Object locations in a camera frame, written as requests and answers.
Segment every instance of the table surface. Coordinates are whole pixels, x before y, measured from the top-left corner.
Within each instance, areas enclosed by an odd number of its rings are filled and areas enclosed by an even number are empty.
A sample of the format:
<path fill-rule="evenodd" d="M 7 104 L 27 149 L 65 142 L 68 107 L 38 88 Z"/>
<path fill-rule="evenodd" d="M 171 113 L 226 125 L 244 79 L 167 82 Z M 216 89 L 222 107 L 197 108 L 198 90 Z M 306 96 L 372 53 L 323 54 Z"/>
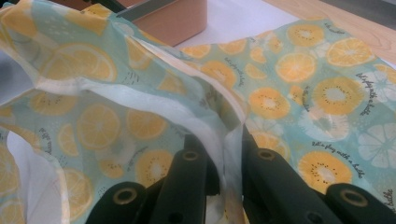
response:
<path fill-rule="evenodd" d="M 373 21 L 333 7 L 319 0 L 264 0 L 300 19 L 330 18 L 339 27 L 363 40 L 373 53 L 396 64 L 396 31 Z"/>

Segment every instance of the fabric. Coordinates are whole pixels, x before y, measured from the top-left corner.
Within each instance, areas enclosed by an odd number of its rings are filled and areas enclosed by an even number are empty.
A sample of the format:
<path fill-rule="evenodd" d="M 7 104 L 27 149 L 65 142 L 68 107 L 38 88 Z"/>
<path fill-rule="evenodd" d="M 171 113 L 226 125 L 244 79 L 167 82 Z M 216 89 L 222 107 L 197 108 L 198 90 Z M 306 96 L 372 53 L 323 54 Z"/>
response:
<path fill-rule="evenodd" d="M 5 223 L 33 222 L 43 204 L 27 198 L 44 197 L 23 196 L 9 131 L 59 177 L 60 223 L 84 223 L 116 183 L 147 187 L 165 176 L 186 133 L 217 165 L 210 223 L 243 223 L 244 123 L 313 189 L 352 183 L 394 210 L 396 71 L 329 20 L 182 51 L 100 5 L 79 12 L 24 0 L 1 9 L 0 21 L 1 49 L 35 86 L 0 107 Z"/>

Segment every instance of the cardboard box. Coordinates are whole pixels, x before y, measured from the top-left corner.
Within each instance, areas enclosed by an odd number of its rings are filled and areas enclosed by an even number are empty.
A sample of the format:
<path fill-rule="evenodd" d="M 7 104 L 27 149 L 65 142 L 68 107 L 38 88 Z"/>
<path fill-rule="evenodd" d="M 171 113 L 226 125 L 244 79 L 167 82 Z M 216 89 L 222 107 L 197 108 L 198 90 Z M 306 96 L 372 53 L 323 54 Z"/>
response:
<path fill-rule="evenodd" d="M 77 10 L 91 5 L 83 0 L 52 1 Z M 206 0 L 118 0 L 118 3 L 127 8 L 120 12 L 122 17 L 170 46 L 206 28 Z"/>

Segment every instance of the lemon slice print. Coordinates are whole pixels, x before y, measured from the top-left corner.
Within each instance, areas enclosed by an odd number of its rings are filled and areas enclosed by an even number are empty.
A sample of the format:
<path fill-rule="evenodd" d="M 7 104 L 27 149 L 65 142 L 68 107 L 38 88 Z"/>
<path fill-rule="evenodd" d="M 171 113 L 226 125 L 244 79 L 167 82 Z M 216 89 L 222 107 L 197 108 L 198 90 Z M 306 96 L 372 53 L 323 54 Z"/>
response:
<path fill-rule="evenodd" d="M 129 65 L 134 69 L 146 69 L 152 57 L 149 51 L 129 36 L 125 37 L 125 42 L 128 48 Z"/>
<path fill-rule="evenodd" d="M 160 136 L 168 126 L 167 121 L 161 116 L 134 109 L 128 111 L 126 121 L 129 132 L 143 140 Z"/>
<path fill-rule="evenodd" d="M 0 197 L 17 190 L 20 185 L 19 171 L 11 153 L 0 144 Z"/>
<path fill-rule="evenodd" d="M 124 174 L 122 166 L 113 160 L 99 161 L 99 167 L 102 173 L 110 178 L 120 178 Z"/>
<path fill-rule="evenodd" d="M 288 100 L 277 90 L 260 88 L 249 95 L 248 103 L 253 113 L 265 119 L 281 119 L 289 114 Z"/>
<path fill-rule="evenodd" d="M 329 152 L 312 151 L 298 163 L 298 170 L 306 184 L 323 194 L 327 187 L 337 183 L 351 183 L 350 169 Z"/>
<path fill-rule="evenodd" d="M 263 49 L 256 47 L 250 51 L 250 58 L 257 63 L 266 63 L 267 59 L 263 54 Z"/>
<path fill-rule="evenodd" d="M 95 4 L 82 11 L 69 9 L 64 17 L 78 26 L 101 35 L 106 29 L 106 18 L 110 14 L 111 11 L 109 9 L 102 7 L 100 4 Z"/>
<path fill-rule="evenodd" d="M 313 99 L 325 113 L 351 113 L 362 101 L 361 84 L 348 77 L 327 78 L 315 87 Z"/>
<path fill-rule="evenodd" d="M 84 76 L 114 81 L 117 69 L 113 60 L 101 49 L 88 44 L 66 44 L 58 48 L 41 72 L 55 80 Z"/>
<path fill-rule="evenodd" d="M 388 80 L 391 81 L 392 83 L 396 83 L 396 70 L 393 68 L 386 66 L 384 64 L 375 64 L 374 65 L 378 71 L 381 71 L 385 74 L 387 74 Z"/>
<path fill-rule="evenodd" d="M 70 157 L 78 156 L 78 149 L 73 133 L 73 127 L 70 123 L 66 123 L 61 127 L 60 131 L 58 132 L 57 140 L 61 151 L 65 155 Z"/>
<path fill-rule="evenodd" d="M 265 79 L 265 78 L 267 78 L 267 75 L 262 70 L 260 70 L 258 67 L 254 66 L 251 63 L 248 63 L 245 66 L 245 72 L 251 78 L 255 78 L 255 79 Z"/>
<path fill-rule="evenodd" d="M 330 64 L 342 67 L 367 63 L 375 58 L 370 48 L 363 41 L 354 37 L 332 44 L 326 57 Z"/>
<path fill-rule="evenodd" d="M 43 115 L 60 116 L 73 109 L 77 100 L 77 96 L 40 92 L 30 99 L 29 106 L 35 112 Z"/>
<path fill-rule="evenodd" d="M 11 199 L 0 205 L 0 223 L 24 224 L 23 203 L 18 199 Z"/>
<path fill-rule="evenodd" d="M 304 53 L 290 53 L 276 63 L 276 73 L 287 82 L 301 82 L 315 74 L 317 62 Z"/>
<path fill-rule="evenodd" d="M 8 28 L 25 36 L 35 36 L 37 29 L 32 18 L 32 1 L 23 0 L 12 7 L 2 17 L 1 22 Z"/>
<path fill-rule="evenodd" d="M 92 183 L 81 171 L 64 168 L 67 196 L 70 206 L 70 220 L 75 221 L 92 203 Z"/>
<path fill-rule="evenodd" d="M 187 92 L 180 78 L 178 78 L 176 75 L 173 75 L 170 72 L 166 73 L 165 77 L 163 78 L 163 81 L 158 87 L 158 90 L 170 91 L 180 95 L 185 95 Z"/>
<path fill-rule="evenodd" d="M 254 132 L 251 134 L 260 148 L 271 149 L 279 153 L 286 161 L 290 158 L 290 149 L 285 142 L 271 133 Z"/>
<path fill-rule="evenodd" d="M 210 49 L 210 45 L 200 45 L 196 47 L 186 47 L 181 51 L 192 58 L 201 59 L 209 53 Z"/>
<path fill-rule="evenodd" d="M 77 121 L 78 139 L 81 144 L 92 150 L 109 147 L 119 136 L 120 119 L 106 105 L 88 106 Z"/>
<path fill-rule="evenodd" d="M 9 124 L 5 124 L 5 123 L 1 123 L 0 126 L 19 135 L 27 143 L 30 144 L 30 146 L 33 148 L 34 151 L 38 152 L 39 150 L 41 150 L 40 138 L 34 132 L 32 132 L 28 129 L 21 128 L 16 125 L 9 125 Z"/>
<path fill-rule="evenodd" d="M 138 183 L 149 187 L 163 177 L 166 177 L 172 163 L 173 155 L 164 149 L 145 152 L 137 161 L 135 167 Z"/>
<path fill-rule="evenodd" d="M 219 48 L 227 54 L 235 55 L 242 52 L 246 46 L 246 39 L 235 40 L 227 44 L 218 44 Z"/>
<path fill-rule="evenodd" d="M 311 47 L 323 40 L 323 30 L 314 24 L 298 24 L 288 29 L 288 37 L 294 45 Z"/>
<path fill-rule="evenodd" d="M 219 61 L 209 61 L 205 63 L 201 67 L 201 71 L 213 77 L 228 89 L 231 89 L 236 82 L 236 76 L 233 70 Z"/>

